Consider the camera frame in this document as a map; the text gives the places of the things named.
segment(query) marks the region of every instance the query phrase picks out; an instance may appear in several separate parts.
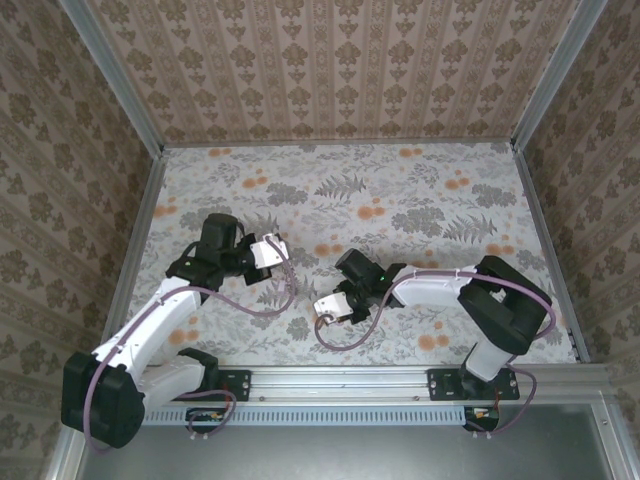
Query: gray leaf pattern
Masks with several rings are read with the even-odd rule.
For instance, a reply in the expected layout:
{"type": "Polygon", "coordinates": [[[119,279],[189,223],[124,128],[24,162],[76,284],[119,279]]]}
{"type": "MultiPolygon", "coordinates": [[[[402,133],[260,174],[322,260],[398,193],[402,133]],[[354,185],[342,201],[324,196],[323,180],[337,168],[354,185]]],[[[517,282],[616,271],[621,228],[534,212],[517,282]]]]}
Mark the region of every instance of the gray leaf pattern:
{"type": "MultiPolygon", "coordinates": [[[[210,299],[171,334],[154,362],[185,346],[215,354],[226,365],[464,360],[479,334],[461,308],[388,310],[361,348],[336,354],[319,345],[312,305],[342,280],[334,264],[349,248],[383,267],[404,262],[455,268],[474,265],[486,254],[500,255],[553,295],[507,144],[188,148],[168,149],[164,155],[164,187],[130,314],[147,301],[171,261],[198,239],[212,212],[237,216],[249,233],[277,232],[287,241],[296,298],[286,313],[267,319],[210,299]],[[490,176],[483,170],[485,160],[494,167],[490,176]]],[[[7,267],[11,272],[14,263],[7,267]]],[[[249,308],[274,310],[286,301],[287,289],[283,269],[272,274],[251,287],[242,278],[227,279],[221,292],[249,308]]],[[[323,333],[346,345],[369,325],[343,324],[323,333]]],[[[522,361],[575,361],[566,329],[559,326],[522,361]]]]}

